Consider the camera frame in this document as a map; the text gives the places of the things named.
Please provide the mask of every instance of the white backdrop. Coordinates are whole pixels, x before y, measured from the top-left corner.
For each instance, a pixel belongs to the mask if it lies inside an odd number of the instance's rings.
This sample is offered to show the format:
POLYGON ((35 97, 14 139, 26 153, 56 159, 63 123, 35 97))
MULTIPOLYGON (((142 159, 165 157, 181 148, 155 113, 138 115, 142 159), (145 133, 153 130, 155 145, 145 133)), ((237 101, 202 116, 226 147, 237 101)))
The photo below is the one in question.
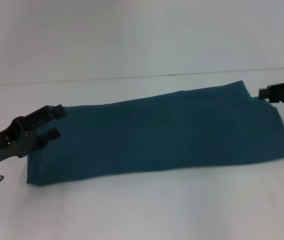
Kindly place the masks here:
POLYGON ((0 0, 0 84, 284 68, 284 0, 0 0))
MULTIPOLYGON (((243 80, 253 96, 284 69, 0 85, 0 131, 44 105, 105 104, 243 80)), ((284 120, 284 104, 278 104, 284 120)), ((0 240, 283 240, 284 159, 27 185, 0 163, 0 240)))

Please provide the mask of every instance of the white surface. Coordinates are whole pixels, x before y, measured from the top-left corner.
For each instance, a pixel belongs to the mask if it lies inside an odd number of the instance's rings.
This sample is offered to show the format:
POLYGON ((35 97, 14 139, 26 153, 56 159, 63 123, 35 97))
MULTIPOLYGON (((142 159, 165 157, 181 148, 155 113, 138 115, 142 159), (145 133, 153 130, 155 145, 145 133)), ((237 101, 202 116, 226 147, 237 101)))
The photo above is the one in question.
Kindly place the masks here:
POLYGON ((0 0, 0 84, 284 67, 284 0, 0 0))
MULTIPOLYGON (((43 105, 105 104, 243 80, 259 88, 284 70, 0 85, 0 131, 43 105)), ((284 104, 278 105, 284 120, 284 104)), ((284 240, 284 160, 27 185, 26 159, 0 163, 0 240, 284 240)))

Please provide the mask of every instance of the teal cloth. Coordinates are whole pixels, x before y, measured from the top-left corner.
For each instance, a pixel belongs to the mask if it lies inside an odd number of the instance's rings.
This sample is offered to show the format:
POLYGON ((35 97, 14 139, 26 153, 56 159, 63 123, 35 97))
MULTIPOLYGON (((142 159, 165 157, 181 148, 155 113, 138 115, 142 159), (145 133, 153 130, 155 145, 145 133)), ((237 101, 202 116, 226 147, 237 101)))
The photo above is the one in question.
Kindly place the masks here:
POLYGON ((39 127, 61 137, 28 156, 29 184, 284 158, 277 109, 242 81, 66 111, 39 127))

